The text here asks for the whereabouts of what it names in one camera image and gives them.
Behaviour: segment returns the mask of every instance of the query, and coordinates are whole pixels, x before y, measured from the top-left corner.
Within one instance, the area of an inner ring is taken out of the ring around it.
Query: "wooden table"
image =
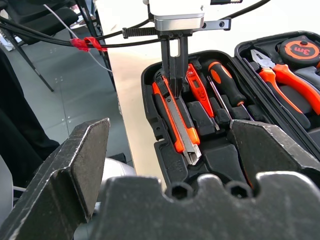
[[[256,2],[244,0],[241,4],[210,6],[205,21],[217,20]],[[142,0],[97,0],[96,6],[104,34],[131,27],[148,18],[147,6]],[[189,53],[220,50],[234,56],[235,47],[244,41],[298,30],[319,32],[316,21],[319,7],[319,1],[314,0],[271,0],[261,8],[233,19],[231,31],[194,33],[189,37]],[[129,43],[155,38],[123,39],[120,35],[107,39],[106,43]],[[136,173],[163,180],[154,149],[156,139],[145,116],[141,90],[143,70],[161,61],[160,43],[110,48],[108,53]]]

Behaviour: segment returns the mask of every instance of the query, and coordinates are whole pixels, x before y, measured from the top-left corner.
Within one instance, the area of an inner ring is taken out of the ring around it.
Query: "pliers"
[[[289,69],[288,65],[275,64],[269,57],[255,49],[251,50],[251,55],[253,61],[259,64],[262,68],[259,76],[271,89],[278,101],[297,119],[303,128],[310,128],[310,122],[307,117],[284,95],[284,93],[278,87],[277,82],[292,87],[302,96],[304,96],[317,115],[320,115],[319,92],[305,82],[302,78],[295,75]]]

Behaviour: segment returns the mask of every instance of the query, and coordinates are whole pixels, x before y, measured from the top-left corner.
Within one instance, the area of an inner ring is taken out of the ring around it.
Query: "black tool case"
[[[221,128],[219,131],[214,128],[213,122],[210,121],[203,107],[191,93],[188,83],[184,82],[182,99],[186,103],[198,132],[199,148],[202,153],[195,166],[188,166],[183,156],[176,152],[166,122],[158,113],[154,102],[152,83],[154,82],[154,76],[161,72],[161,62],[155,63],[144,70],[141,76],[141,85],[145,115],[158,141],[154,144],[154,148],[167,185],[173,182],[186,182],[192,185],[199,175],[205,173],[217,175],[224,184],[231,180],[247,182],[237,147],[233,144],[233,136],[229,132],[229,123],[223,117],[224,110],[218,104],[216,95],[206,78],[209,73],[203,65],[213,60],[220,62],[231,73],[238,89],[247,98],[245,107],[255,121],[279,126],[303,149],[320,160],[320,148],[318,147],[318,145],[320,146],[320,128],[318,128],[320,127],[320,116],[312,112],[308,102],[301,95],[298,98],[296,97],[299,93],[295,92],[294,89],[290,89],[289,86],[281,86],[281,90],[288,94],[289,99],[290,96],[295,96],[296,100],[291,99],[291,101],[299,108],[303,108],[303,113],[310,120],[311,128],[304,129],[281,106],[260,78],[258,75],[259,68],[255,63],[252,63],[250,54],[251,49],[257,49],[269,56],[276,64],[283,64],[277,53],[278,45],[287,39],[301,35],[307,36],[320,46],[320,35],[312,32],[296,31],[240,43],[235,48],[235,57],[218,50],[207,50],[189,55],[189,63],[194,65],[207,90],[211,106],[216,115],[215,121]],[[249,120],[249,116],[243,108],[231,107],[227,96],[223,95],[222,92],[220,94],[233,119]]]

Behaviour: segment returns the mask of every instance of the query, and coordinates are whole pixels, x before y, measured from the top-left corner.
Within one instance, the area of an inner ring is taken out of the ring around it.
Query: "black chair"
[[[70,26],[78,20],[78,16],[68,7],[64,7],[66,2],[68,1],[59,4],[48,4],[48,7],[50,7],[67,26]],[[43,34],[52,36],[65,29],[59,20],[42,5],[34,5],[23,0],[0,0],[0,11],[1,10],[5,10],[10,16],[11,20],[15,23],[24,25]],[[39,40],[17,34],[17,36],[23,41],[21,44],[16,41],[11,32],[4,29],[2,31],[10,40],[15,49],[22,55],[30,67],[43,81],[43,83],[50,89],[51,92],[53,92],[54,90],[52,87],[39,73],[34,64],[30,61],[26,53],[21,48],[22,44],[32,45],[39,42]]]

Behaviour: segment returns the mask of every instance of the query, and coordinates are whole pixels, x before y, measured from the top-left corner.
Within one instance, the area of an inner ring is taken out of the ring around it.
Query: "orange tape measure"
[[[304,35],[284,41],[279,48],[279,54],[289,67],[320,67],[319,47]]]

